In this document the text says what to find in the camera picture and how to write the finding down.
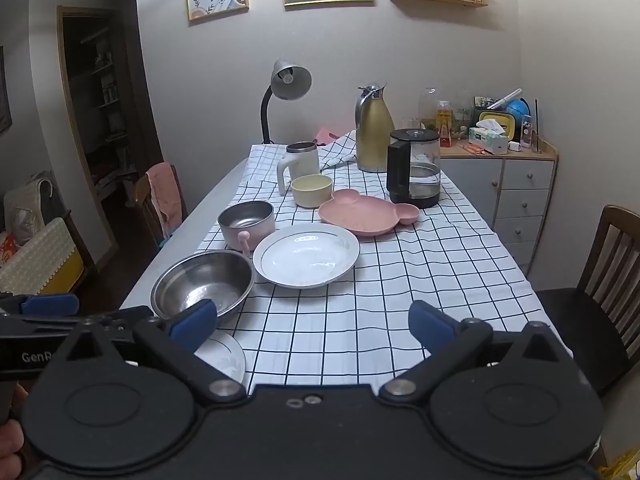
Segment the drawer cabinet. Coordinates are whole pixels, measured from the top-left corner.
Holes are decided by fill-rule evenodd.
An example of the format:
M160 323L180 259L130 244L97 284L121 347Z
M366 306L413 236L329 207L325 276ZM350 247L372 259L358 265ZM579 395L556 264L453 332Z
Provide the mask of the drawer cabinet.
M442 171L494 230L526 275L545 223L558 154L466 155L457 146L441 149Z
M534 242L542 224L542 216L498 218L494 231L503 244Z
M500 190L502 161L498 158L443 158L442 171L491 226Z
M505 160L502 189L549 189L553 172L550 160Z
M548 189L510 189L500 194L498 218L542 216L545 213Z

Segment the tissue box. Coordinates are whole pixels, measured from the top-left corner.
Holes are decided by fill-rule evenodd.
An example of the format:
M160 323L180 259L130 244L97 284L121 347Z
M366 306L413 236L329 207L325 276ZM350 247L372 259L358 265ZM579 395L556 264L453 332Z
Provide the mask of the tissue box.
M481 146L483 150L487 150L494 155L504 155L507 153L509 139L491 130L471 128L469 130L469 143Z

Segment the pillow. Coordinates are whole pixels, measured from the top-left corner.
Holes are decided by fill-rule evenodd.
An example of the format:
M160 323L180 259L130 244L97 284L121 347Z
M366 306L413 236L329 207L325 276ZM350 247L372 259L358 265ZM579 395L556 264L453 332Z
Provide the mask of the pillow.
M18 245L15 243L15 237L3 231L0 233L0 268L9 261L15 253L18 252Z
M18 247L22 247L38 232L36 215L30 209L12 207L8 216L11 217L11 221L7 222L7 225L11 226L11 232L15 236Z

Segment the blue gripper pad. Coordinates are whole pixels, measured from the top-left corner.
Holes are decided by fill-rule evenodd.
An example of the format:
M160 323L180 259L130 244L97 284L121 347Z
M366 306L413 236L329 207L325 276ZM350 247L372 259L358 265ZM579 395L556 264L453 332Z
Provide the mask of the blue gripper pad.
M21 310L24 316L72 316L79 306L75 294L48 294L27 298Z
M169 338L194 353L216 331L218 310L211 300L200 300L167 322Z
M425 301L416 300L409 307L409 332L432 354L453 341L459 331L459 322Z

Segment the wooden chair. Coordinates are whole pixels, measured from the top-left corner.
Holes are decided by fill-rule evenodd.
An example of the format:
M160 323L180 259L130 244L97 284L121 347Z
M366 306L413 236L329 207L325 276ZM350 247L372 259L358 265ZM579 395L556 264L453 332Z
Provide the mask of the wooden chair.
M601 396L640 360L639 250L640 216L607 205L578 286L537 293Z
M180 181L178 180L178 173L175 171L175 166L172 164L171 169L174 172L175 183L178 186L180 192L180 202L182 203L182 221L187 218L187 207L184 204L184 197L182 196L182 189L180 188ZM160 219L156 213L156 208L151 202L151 184L149 183L149 177L146 173L136 182L133 189L133 197L136 203L136 208L140 212L140 217L146 228L149 230L152 238L155 240L158 248L164 240L162 235L162 226L160 225Z

